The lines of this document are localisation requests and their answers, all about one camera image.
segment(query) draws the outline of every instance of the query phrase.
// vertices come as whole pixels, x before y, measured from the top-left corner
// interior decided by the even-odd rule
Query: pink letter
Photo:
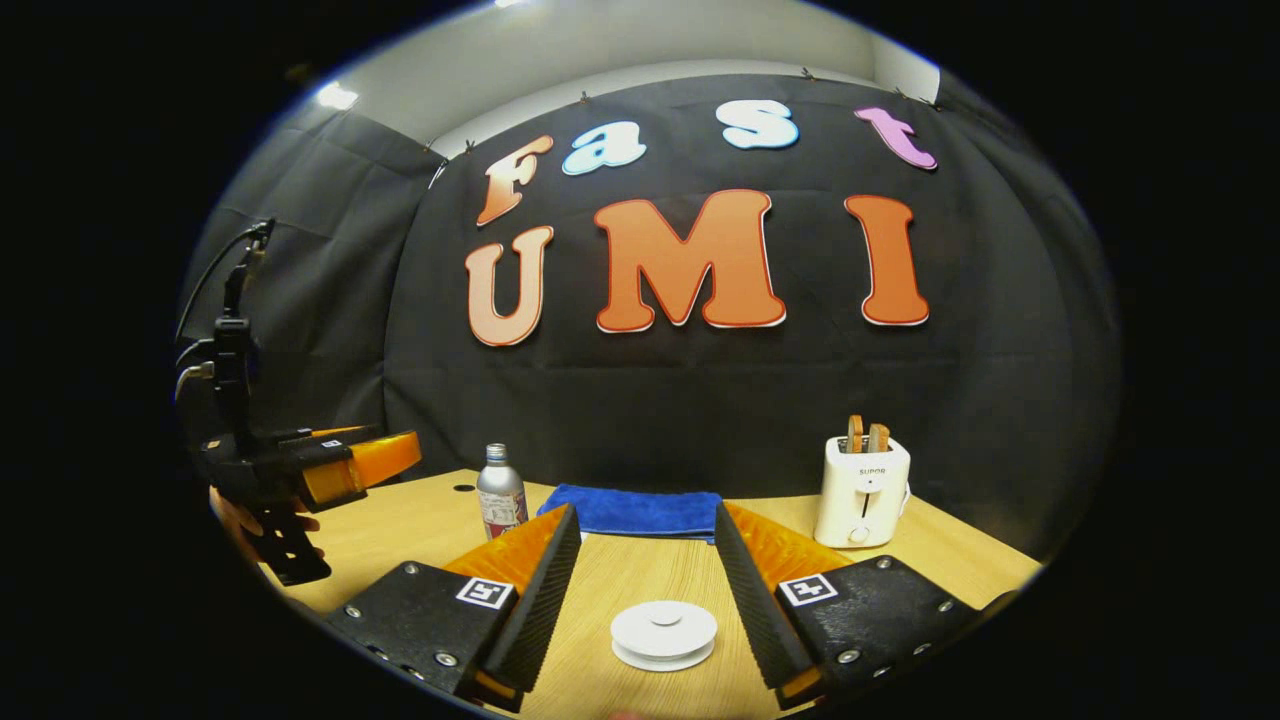
[[[881,110],[879,108],[867,108],[864,110],[858,110],[854,113],[859,119],[867,120],[876,128],[876,132],[881,135],[881,140],[888,149],[892,150],[899,158],[906,160],[908,163],[920,168],[923,170],[932,170],[938,167],[938,161],[933,159],[933,155],[916,150],[911,145],[911,140],[906,136],[915,135],[911,126],[895,120],[888,113]]]

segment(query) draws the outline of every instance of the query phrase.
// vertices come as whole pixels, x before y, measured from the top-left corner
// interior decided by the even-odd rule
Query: ceiling
[[[932,101],[938,70],[914,53],[796,0],[476,3],[339,70],[351,111],[452,158],[466,141],[577,101],[699,74],[801,74]]]

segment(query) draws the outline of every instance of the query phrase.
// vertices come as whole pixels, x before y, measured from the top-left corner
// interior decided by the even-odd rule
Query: table surface
[[[458,470],[372,488],[365,500],[317,515],[320,529],[311,538],[324,548],[333,575],[284,588],[265,574],[285,596],[328,614],[406,560],[443,566],[485,542],[479,501],[470,491],[475,479],[475,470]],[[525,488],[531,515],[554,489],[535,483]],[[818,496],[726,500],[806,536],[818,516]],[[914,496],[888,544],[840,552],[854,561],[892,555],[977,609],[1023,587],[1041,569]],[[609,623],[622,610],[653,600],[710,611],[719,625],[710,657],[676,673],[648,673],[620,661],[611,650]],[[650,720],[782,715],[760,679],[719,555],[705,541],[589,534],[582,542],[538,684],[511,716],[604,720],[620,710]]]

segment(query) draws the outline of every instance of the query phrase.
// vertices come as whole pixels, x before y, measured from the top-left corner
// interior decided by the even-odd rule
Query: aluminum bottle
[[[493,539],[529,521],[525,482],[507,462],[507,446],[500,442],[484,448],[485,466],[476,478],[480,496],[480,518],[484,532]]]

